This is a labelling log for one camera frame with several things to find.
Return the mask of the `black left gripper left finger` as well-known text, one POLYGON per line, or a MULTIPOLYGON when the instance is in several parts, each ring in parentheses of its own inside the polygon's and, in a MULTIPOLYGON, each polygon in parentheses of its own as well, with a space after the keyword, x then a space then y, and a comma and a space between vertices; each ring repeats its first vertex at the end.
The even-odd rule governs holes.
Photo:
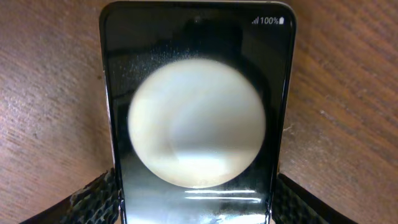
POLYGON ((21 224, 114 224, 119 217, 119 204, 115 170, 112 168, 21 224))

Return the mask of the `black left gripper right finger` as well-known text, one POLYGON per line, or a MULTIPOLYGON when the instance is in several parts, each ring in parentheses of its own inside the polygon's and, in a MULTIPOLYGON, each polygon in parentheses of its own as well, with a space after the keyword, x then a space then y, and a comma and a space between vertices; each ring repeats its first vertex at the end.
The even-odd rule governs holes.
POLYGON ((277 224, 356 224, 284 174, 275 180, 272 219, 277 224))

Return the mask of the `black smartphone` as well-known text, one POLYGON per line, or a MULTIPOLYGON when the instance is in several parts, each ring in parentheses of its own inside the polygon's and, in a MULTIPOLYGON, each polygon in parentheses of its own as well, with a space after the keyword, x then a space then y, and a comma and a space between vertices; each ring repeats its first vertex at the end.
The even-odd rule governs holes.
POLYGON ((102 9, 123 223, 269 223, 296 30, 279 1, 102 9))

